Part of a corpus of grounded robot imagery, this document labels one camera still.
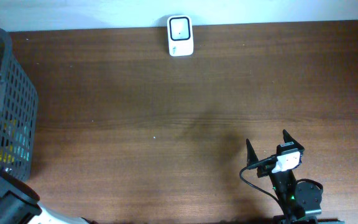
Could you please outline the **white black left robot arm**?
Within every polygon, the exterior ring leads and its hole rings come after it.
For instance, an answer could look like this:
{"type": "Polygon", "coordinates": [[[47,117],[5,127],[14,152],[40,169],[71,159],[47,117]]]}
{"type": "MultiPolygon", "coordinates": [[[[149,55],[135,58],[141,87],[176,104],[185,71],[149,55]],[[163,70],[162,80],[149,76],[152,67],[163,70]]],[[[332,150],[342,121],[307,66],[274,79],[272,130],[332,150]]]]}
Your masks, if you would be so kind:
{"type": "Polygon", "coordinates": [[[28,185],[0,170],[0,224],[54,224],[91,222],[68,217],[40,203],[39,195],[28,185]]]}

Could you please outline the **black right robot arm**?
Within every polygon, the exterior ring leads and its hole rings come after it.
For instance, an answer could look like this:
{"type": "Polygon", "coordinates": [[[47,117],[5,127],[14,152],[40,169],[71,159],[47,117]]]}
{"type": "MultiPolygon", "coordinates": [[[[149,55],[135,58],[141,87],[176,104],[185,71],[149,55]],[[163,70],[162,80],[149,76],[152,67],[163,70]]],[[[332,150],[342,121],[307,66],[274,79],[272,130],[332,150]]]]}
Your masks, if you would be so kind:
{"type": "Polygon", "coordinates": [[[276,201],[283,214],[274,216],[274,223],[342,223],[338,219],[318,219],[322,214],[324,187],[315,180],[295,178],[293,169],[301,165],[305,148],[286,130],[282,134],[284,143],[277,146],[276,153],[261,160],[250,140],[246,140],[247,164],[239,171],[241,181],[276,201]],[[253,169],[258,178],[270,178],[274,194],[244,178],[243,172],[253,169]]]}

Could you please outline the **mint green tissue packet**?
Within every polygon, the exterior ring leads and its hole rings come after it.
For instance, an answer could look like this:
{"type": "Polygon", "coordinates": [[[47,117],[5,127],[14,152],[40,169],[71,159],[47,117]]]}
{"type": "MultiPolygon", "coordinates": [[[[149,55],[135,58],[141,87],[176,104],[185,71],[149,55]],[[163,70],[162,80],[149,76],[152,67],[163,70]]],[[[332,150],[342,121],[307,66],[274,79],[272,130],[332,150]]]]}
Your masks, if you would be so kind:
{"type": "Polygon", "coordinates": [[[29,161],[30,129],[26,125],[23,125],[17,131],[12,132],[12,137],[14,138],[14,152],[21,159],[29,161]]]}

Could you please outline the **yellow snack packet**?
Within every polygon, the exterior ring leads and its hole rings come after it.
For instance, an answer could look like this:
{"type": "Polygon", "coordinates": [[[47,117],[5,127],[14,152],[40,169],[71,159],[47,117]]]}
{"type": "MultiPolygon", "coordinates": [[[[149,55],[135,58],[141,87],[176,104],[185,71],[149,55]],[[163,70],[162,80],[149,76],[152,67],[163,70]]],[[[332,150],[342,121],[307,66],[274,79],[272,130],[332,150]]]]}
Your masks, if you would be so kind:
{"type": "Polygon", "coordinates": [[[17,124],[16,119],[10,120],[1,126],[2,133],[0,134],[0,163],[13,164],[15,162],[15,152],[13,140],[15,131],[14,127],[17,124]]]}

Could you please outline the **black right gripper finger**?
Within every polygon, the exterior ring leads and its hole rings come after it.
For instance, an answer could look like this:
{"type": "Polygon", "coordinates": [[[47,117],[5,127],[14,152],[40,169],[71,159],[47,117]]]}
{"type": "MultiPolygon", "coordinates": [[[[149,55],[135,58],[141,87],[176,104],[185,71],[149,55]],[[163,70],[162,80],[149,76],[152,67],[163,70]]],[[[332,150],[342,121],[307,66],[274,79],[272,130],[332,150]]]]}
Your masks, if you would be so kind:
{"type": "Polygon", "coordinates": [[[251,165],[259,162],[259,159],[258,159],[249,139],[246,139],[246,149],[247,149],[247,165],[251,166],[251,165]]]}
{"type": "Polygon", "coordinates": [[[285,143],[288,142],[293,142],[294,145],[299,149],[299,150],[303,150],[304,147],[298,142],[296,141],[289,133],[286,129],[283,130],[283,140],[285,143]]]}

